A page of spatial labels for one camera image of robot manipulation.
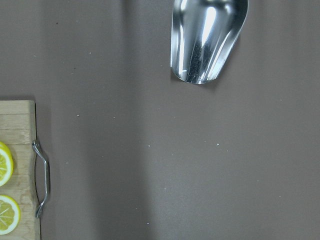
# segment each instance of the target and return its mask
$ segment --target metal handle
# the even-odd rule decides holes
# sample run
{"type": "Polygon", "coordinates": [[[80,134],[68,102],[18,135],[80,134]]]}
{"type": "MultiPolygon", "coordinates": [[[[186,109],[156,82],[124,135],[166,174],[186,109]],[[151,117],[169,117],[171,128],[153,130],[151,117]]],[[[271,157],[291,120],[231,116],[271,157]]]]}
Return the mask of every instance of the metal handle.
{"type": "Polygon", "coordinates": [[[35,217],[40,218],[42,211],[44,209],[45,203],[49,199],[50,195],[50,167],[48,160],[44,157],[44,154],[42,152],[40,143],[38,140],[34,140],[32,142],[32,148],[35,151],[35,153],[42,159],[44,164],[44,187],[45,187],[45,195],[43,201],[39,204],[35,211],[35,217]]]}

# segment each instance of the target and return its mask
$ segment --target wood grain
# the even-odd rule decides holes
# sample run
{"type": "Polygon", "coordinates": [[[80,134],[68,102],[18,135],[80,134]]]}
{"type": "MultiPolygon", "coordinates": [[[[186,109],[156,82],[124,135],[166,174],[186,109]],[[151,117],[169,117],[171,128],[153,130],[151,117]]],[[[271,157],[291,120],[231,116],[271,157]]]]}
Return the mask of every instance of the wood grain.
{"type": "Polygon", "coordinates": [[[38,200],[35,187],[35,159],[32,141],[36,139],[35,103],[29,100],[0,101],[0,141],[12,153],[11,179],[0,186],[0,195],[16,200],[21,219],[1,240],[40,240],[40,221],[35,217],[38,200]]]}

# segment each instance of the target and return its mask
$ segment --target cutting board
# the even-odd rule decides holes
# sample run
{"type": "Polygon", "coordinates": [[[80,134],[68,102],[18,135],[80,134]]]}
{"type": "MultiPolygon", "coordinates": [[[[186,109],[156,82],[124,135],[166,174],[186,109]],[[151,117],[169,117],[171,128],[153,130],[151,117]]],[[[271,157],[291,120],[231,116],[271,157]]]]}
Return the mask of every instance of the cutting board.
{"type": "Polygon", "coordinates": [[[40,240],[40,221],[35,217],[38,204],[35,187],[36,154],[35,103],[29,100],[0,101],[0,141],[5,143],[14,163],[10,180],[0,186],[0,195],[16,200],[21,210],[18,226],[1,235],[1,240],[40,240]]]}

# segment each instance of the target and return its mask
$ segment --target lemon slice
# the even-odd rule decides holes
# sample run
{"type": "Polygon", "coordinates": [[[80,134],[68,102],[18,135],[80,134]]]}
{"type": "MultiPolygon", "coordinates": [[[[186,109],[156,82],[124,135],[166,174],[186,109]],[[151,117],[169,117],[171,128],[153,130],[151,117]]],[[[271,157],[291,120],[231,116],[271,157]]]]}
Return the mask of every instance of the lemon slice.
{"type": "Polygon", "coordinates": [[[0,145],[0,187],[9,181],[13,171],[11,152],[6,145],[0,145]]]}
{"type": "Polygon", "coordinates": [[[17,202],[6,195],[0,195],[0,235],[12,232],[20,221],[17,202]]]}

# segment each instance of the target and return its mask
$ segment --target metal scoop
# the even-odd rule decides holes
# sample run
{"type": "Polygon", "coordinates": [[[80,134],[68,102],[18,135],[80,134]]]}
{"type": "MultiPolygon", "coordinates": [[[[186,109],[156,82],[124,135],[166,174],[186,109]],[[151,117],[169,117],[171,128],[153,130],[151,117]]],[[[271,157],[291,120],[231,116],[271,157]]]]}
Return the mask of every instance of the metal scoop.
{"type": "Polygon", "coordinates": [[[170,62],[174,74],[192,84],[216,79],[247,11],[248,0],[175,0],[170,62]]]}

